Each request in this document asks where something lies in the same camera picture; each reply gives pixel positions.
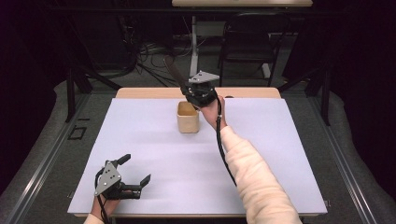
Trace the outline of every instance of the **wooden table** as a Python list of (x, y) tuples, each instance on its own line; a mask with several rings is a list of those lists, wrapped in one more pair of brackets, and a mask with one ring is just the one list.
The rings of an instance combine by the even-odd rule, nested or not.
[[(299, 215), (327, 213), (289, 109), (275, 88), (216, 88), (227, 121), (267, 160)], [(113, 99), (68, 213), (91, 211), (92, 181), (104, 161), (131, 185), (151, 174), (140, 200), (122, 200), (115, 217), (243, 217), (243, 204), (219, 155), (213, 128), (200, 113), (198, 133), (177, 129), (179, 88), (122, 88)]]
[[(223, 97), (260, 97), (280, 99), (279, 91), (276, 88), (216, 88), (218, 95)], [(121, 88), (117, 92), (116, 98), (184, 98), (180, 88)]]

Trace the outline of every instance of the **white sleeve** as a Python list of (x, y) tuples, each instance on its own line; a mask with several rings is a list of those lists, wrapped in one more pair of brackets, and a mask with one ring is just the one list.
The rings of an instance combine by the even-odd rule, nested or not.
[(220, 133), (226, 161), (247, 210), (247, 223), (301, 223), (289, 196), (256, 148), (230, 126)]
[(89, 213), (87, 219), (85, 219), (84, 221), (84, 224), (105, 224), (105, 223), (101, 219)]

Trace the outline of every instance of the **wire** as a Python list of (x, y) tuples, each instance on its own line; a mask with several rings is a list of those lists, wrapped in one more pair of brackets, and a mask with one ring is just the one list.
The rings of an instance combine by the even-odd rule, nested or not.
[(168, 85), (165, 82), (167, 82), (168, 84), (170, 84), (172, 86), (177, 86), (177, 84), (176, 84), (174, 79), (169, 78), (169, 77), (164, 77), (164, 76), (159, 75), (158, 73), (154, 72), (154, 71), (158, 71), (158, 70), (146, 67), (142, 63), (138, 63), (137, 66), (140, 67), (142, 69), (142, 71), (145, 70), (146, 72), (148, 72), (149, 75), (151, 75), (152, 77), (157, 79), (165, 87), (168, 87)]
[(153, 57), (153, 56), (154, 56), (154, 54), (151, 55), (151, 58), (150, 58), (150, 63), (151, 63), (151, 65), (154, 66), (154, 67), (157, 67), (157, 68), (165, 68), (165, 65), (160, 66), (160, 65), (154, 64), (154, 61), (153, 61), (153, 58), (154, 58), (154, 57)]
[[(184, 36), (184, 35), (181, 35), (179, 39), (181, 41), (184, 41), (185, 39), (182, 36)], [(189, 54), (189, 52), (191, 51), (191, 39), (190, 39), (190, 41), (184, 41), (184, 43), (185, 43), (184, 47), (182, 47), (182, 48), (174, 48), (175, 52), (173, 52), (173, 55), (175, 55), (177, 57), (184, 57), (187, 54)]]
[(207, 40), (207, 37), (200, 44), (198, 44), (197, 47), (200, 47), (202, 44), (204, 44), (206, 40)]
[(95, 182), (94, 182), (95, 188), (98, 187), (98, 179), (99, 179), (99, 177), (102, 175), (102, 173), (103, 173), (104, 170), (105, 170), (105, 167), (102, 168), (102, 169), (96, 174), (96, 176), (95, 176)]
[(105, 203), (102, 203), (102, 198), (100, 197), (100, 195), (96, 196), (96, 198), (98, 199), (98, 202), (100, 204), (102, 220), (103, 220), (103, 222), (105, 222), (105, 224), (109, 224), (110, 222), (108, 220), (107, 213), (105, 210), (106, 201), (105, 201)]
[(184, 21), (184, 25), (186, 26), (186, 28), (187, 28), (187, 31), (188, 31), (188, 33), (189, 33), (189, 36), (190, 36), (190, 47), (189, 47), (189, 51), (187, 51), (186, 53), (184, 53), (184, 54), (182, 54), (182, 55), (177, 55), (177, 57), (184, 57), (184, 56), (186, 56), (186, 55), (189, 55), (190, 54), (190, 52), (191, 52), (191, 50), (192, 50), (192, 34), (191, 34), (191, 31), (190, 31), (190, 29), (189, 29), (189, 25), (187, 25), (187, 23), (186, 23), (186, 18), (184, 18), (184, 17), (182, 17), (183, 18), (183, 21)]
[(231, 174), (230, 168), (228, 167), (227, 161), (225, 160), (224, 149), (221, 144), (221, 135), (220, 135), (220, 123), (221, 123), (221, 117), (222, 117), (222, 115), (221, 115), (221, 101), (217, 94), (216, 94), (216, 98), (218, 100), (218, 118), (216, 120), (216, 136), (218, 139), (219, 152), (220, 152), (221, 158), (224, 162), (225, 168), (227, 168), (227, 171), (228, 171), (228, 174), (230, 175), (231, 180), (236, 185), (235, 179), (233, 178), (233, 174)]

